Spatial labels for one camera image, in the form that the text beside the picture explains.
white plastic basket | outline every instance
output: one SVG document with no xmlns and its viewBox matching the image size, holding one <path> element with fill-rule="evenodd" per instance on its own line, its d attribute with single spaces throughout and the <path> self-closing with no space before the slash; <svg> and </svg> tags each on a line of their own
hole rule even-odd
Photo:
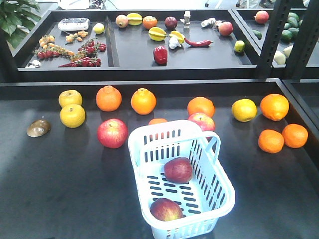
<svg viewBox="0 0 319 239">
<path fill-rule="evenodd" d="M 235 204 L 235 191 L 218 161 L 220 138 L 189 120 L 142 126 L 129 136 L 141 211 L 155 239 L 186 239 L 212 231 Z M 186 184 L 166 181 L 164 165 L 187 157 L 193 177 Z M 181 219 L 163 222 L 150 212 L 157 198 L 169 198 L 183 210 Z"/>
</svg>

basket handle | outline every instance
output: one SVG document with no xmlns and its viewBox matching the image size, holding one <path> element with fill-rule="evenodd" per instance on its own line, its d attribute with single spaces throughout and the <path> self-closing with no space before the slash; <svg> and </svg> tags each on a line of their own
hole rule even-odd
<svg viewBox="0 0 319 239">
<path fill-rule="evenodd" d="M 212 164 L 214 165 L 216 163 L 216 160 L 218 159 L 218 155 L 219 155 L 219 149 L 220 149 L 220 138 L 219 136 L 213 132 L 213 131 L 203 131 L 201 132 L 200 136 L 196 136 L 194 137 L 194 135 L 184 135 L 182 137 L 182 139 L 178 139 L 181 138 L 182 136 L 179 137 L 174 137 L 174 138 L 166 138 L 165 142 L 163 142 L 163 140 L 155 140 L 153 142 L 149 142 L 145 145 L 143 145 L 140 149 L 140 159 L 144 158 L 143 153 L 145 152 L 145 148 L 154 148 L 154 147 L 159 147 L 163 144 L 169 144 L 169 143 L 180 143 L 180 142 L 185 142 L 185 141 L 189 141 L 189 140 L 194 140 L 194 139 L 199 139 L 202 138 L 203 140 L 207 140 L 207 137 L 211 137 L 210 142 L 208 143 L 205 151 L 208 152 L 210 150 L 212 150 L 213 146 L 215 146 L 215 151 L 214 151 L 214 157 L 212 160 Z M 141 163 L 141 161 L 139 160 L 137 162 L 137 166 L 139 166 Z"/>
</svg>

black tray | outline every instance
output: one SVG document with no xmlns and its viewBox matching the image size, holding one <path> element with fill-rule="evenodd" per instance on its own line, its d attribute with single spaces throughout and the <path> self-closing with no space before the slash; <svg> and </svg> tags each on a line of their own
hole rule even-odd
<svg viewBox="0 0 319 239">
<path fill-rule="evenodd" d="M 95 95 L 104 85 L 123 95 L 112 113 L 98 110 Z M 157 97 L 155 110 L 137 115 L 130 98 L 139 87 Z M 58 95 L 77 89 L 84 97 L 85 123 L 70 129 L 59 119 Z M 236 121 L 233 102 L 250 98 L 259 105 L 269 93 L 284 94 L 290 110 L 274 122 L 258 115 Z M 150 239 L 138 202 L 127 143 L 104 148 L 96 130 L 110 118 L 122 119 L 132 132 L 150 119 L 187 118 L 187 103 L 196 96 L 213 100 L 219 160 L 236 191 L 233 210 L 221 217 L 213 232 L 198 239 L 316 239 L 319 235 L 319 133 L 294 97 L 278 79 L 17 83 L 0 87 L 0 237 L 1 239 Z M 39 138 L 26 135 L 34 120 L 46 118 L 51 131 Z M 284 147 L 277 154 L 258 148 L 259 133 L 300 123 L 309 133 L 305 147 Z"/>
<path fill-rule="evenodd" d="M 265 10 L 269 14 L 269 20 L 265 24 L 258 24 L 254 20 L 254 15 L 259 10 Z M 293 8 L 290 12 L 296 13 L 300 19 L 303 19 L 304 14 L 306 13 L 307 9 L 303 8 Z M 271 20 L 271 16 L 273 13 L 272 9 L 233 9 L 233 12 L 235 15 L 239 18 L 239 20 L 242 23 L 242 26 L 248 31 L 252 39 L 255 41 L 255 43 L 258 45 L 259 49 L 261 50 L 264 44 L 265 36 L 268 30 L 269 22 Z M 262 39 L 259 40 L 255 34 L 252 32 L 252 30 L 258 30 L 262 33 Z M 293 45 L 293 41 L 290 43 L 286 43 L 283 41 L 280 41 L 277 47 L 277 50 L 283 51 L 286 47 Z M 306 78 L 316 78 L 319 75 L 319 44 L 316 44 L 313 53 L 309 59 L 309 62 L 307 64 L 306 69 L 304 70 L 303 79 Z M 282 74 L 282 71 L 285 67 L 285 65 L 279 65 L 275 61 L 273 61 L 273 67 L 274 71 L 272 72 L 272 76 L 279 77 Z"/>
<path fill-rule="evenodd" d="M 142 26 L 127 26 L 118 28 L 115 19 L 120 14 L 127 15 L 133 11 L 50 11 L 31 31 L 26 39 L 13 53 L 21 76 L 21 82 L 56 82 L 56 81 L 88 81 L 105 80 L 176 80 L 176 79 L 229 79 L 250 78 L 256 68 L 260 50 L 250 35 L 239 27 L 237 17 L 230 10 L 191 10 L 190 29 L 183 29 L 182 22 L 178 21 L 177 30 L 192 41 L 210 39 L 214 41 L 209 47 L 195 48 L 183 43 L 180 49 L 169 50 L 166 66 L 158 66 L 153 58 L 155 47 L 164 45 L 168 48 L 167 37 L 164 41 L 156 42 L 149 38 L 148 31 Z M 171 10 L 134 10 L 142 16 L 152 15 L 158 19 L 158 26 L 167 34 L 170 33 L 165 26 L 167 16 L 183 18 L 184 11 Z M 45 34 L 56 36 L 56 43 L 63 45 L 66 33 L 57 28 L 61 19 L 71 17 L 86 17 L 91 20 L 90 33 L 85 40 L 95 37 L 92 30 L 96 22 L 103 22 L 105 33 L 97 35 L 100 41 L 107 43 L 107 52 L 100 53 L 102 66 L 99 68 L 57 68 L 67 63 L 67 59 L 43 60 L 43 66 L 37 69 L 25 69 L 24 67 L 35 56 L 34 49 L 39 48 L 39 39 Z M 229 37 L 209 28 L 201 28 L 203 20 L 215 17 L 220 20 L 232 22 L 234 31 Z M 235 54 L 234 45 L 237 40 L 244 40 L 245 54 Z M 75 42 L 65 47 L 77 51 L 82 43 Z"/>
<path fill-rule="evenodd" d="M 319 129 L 319 80 L 283 80 L 283 82 Z"/>
</svg>

avocado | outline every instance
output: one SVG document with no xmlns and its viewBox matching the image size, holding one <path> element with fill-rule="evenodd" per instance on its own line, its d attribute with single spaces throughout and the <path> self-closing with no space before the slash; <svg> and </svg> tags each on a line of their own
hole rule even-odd
<svg viewBox="0 0 319 239">
<path fill-rule="evenodd" d="M 258 38 L 258 40 L 260 40 L 263 37 L 260 31 L 257 31 L 257 30 L 252 30 L 252 31 L 255 34 L 255 36 Z"/>
<path fill-rule="evenodd" d="M 291 33 L 291 31 L 283 30 L 281 35 L 281 40 L 283 42 L 290 42 L 292 38 L 293 38 L 293 34 Z"/>
<path fill-rule="evenodd" d="M 299 21 L 299 16 L 294 12 L 289 12 L 288 17 L 294 17 L 297 21 Z"/>
<path fill-rule="evenodd" d="M 290 23 L 285 23 L 285 26 L 284 26 L 284 30 L 288 30 L 288 28 L 290 28 L 291 27 L 291 25 L 290 25 Z"/>
<path fill-rule="evenodd" d="M 297 35 L 298 35 L 299 29 L 291 27 L 291 28 L 288 29 L 288 31 L 290 31 L 293 34 L 292 39 L 295 39 L 297 37 Z"/>
<path fill-rule="evenodd" d="M 298 21 L 294 17 L 288 17 L 287 23 L 290 23 L 291 27 L 298 28 Z"/>
</svg>

green plant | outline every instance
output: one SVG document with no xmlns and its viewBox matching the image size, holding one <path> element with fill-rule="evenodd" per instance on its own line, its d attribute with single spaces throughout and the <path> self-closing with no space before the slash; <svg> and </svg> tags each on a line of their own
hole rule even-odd
<svg viewBox="0 0 319 239">
<path fill-rule="evenodd" d="M 35 0 L 0 0 L 0 27 L 4 31 L 5 38 L 13 48 L 25 38 L 27 32 L 18 26 L 32 30 L 35 22 L 41 19 L 40 16 L 34 14 L 40 11 L 40 7 Z"/>
</svg>

